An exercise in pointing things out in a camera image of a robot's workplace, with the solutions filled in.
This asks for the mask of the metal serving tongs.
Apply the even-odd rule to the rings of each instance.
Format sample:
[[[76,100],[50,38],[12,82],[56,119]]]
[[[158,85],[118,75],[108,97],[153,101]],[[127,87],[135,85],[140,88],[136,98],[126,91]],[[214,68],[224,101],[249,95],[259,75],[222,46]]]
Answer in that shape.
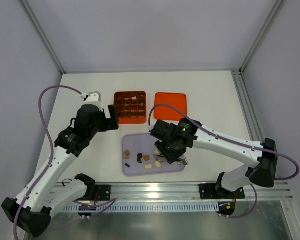
[[[169,165],[172,165],[172,164],[178,164],[178,163],[182,163],[183,166],[187,166],[189,163],[188,163],[188,160],[186,159],[186,157],[184,155],[182,155],[180,158],[178,158],[177,160],[175,161],[172,161],[172,160],[168,160],[163,154],[160,153],[160,155],[155,155],[153,154],[154,158],[159,161],[159,162],[166,162],[168,163]]]

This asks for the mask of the orange tin lid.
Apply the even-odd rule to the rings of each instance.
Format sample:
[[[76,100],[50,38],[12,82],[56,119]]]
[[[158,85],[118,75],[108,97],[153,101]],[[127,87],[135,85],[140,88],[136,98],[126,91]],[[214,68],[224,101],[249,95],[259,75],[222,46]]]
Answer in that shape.
[[[155,95],[154,105],[160,104],[169,105],[185,115],[188,113],[187,96],[184,93],[158,92]],[[182,114],[166,106],[158,106],[154,110],[156,120],[179,121],[183,117]]]

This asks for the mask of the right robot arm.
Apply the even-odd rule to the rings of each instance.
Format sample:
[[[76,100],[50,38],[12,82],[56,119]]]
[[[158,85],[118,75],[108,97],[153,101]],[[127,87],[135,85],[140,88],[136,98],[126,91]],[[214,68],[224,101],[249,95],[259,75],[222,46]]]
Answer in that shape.
[[[274,140],[264,142],[243,140],[206,127],[199,121],[182,118],[178,124],[157,120],[149,126],[150,135],[157,139],[155,147],[169,164],[179,162],[187,149],[211,151],[242,163],[232,171],[219,174],[215,191],[229,199],[240,188],[257,185],[272,188],[275,185],[278,158]]]

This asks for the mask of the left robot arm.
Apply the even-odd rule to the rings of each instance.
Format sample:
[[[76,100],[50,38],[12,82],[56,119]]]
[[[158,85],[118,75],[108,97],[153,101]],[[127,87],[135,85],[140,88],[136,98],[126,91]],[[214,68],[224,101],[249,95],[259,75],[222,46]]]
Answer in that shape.
[[[113,105],[108,106],[110,118],[96,105],[84,104],[71,124],[60,132],[45,164],[15,198],[7,197],[1,207],[7,218],[34,238],[42,235],[52,218],[78,199],[94,199],[96,182],[80,173],[71,183],[51,194],[51,190],[67,168],[78,159],[97,133],[118,130],[119,119]]]

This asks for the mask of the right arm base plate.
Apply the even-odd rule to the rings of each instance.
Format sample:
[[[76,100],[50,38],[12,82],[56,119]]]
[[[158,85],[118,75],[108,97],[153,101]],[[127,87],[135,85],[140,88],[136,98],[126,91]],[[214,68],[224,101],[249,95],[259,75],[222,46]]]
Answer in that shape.
[[[230,191],[217,191],[215,183],[202,183],[198,185],[201,200],[242,200],[245,199],[244,189],[241,187],[235,192]]]

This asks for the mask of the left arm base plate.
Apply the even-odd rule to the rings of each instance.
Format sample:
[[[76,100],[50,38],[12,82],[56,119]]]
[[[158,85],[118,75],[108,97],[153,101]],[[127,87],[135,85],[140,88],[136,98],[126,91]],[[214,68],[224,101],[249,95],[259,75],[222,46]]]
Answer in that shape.
[[[110,201],[111,200],[112,186],[108,184],[95,184],[93,185],[88,194],[90,201]]]

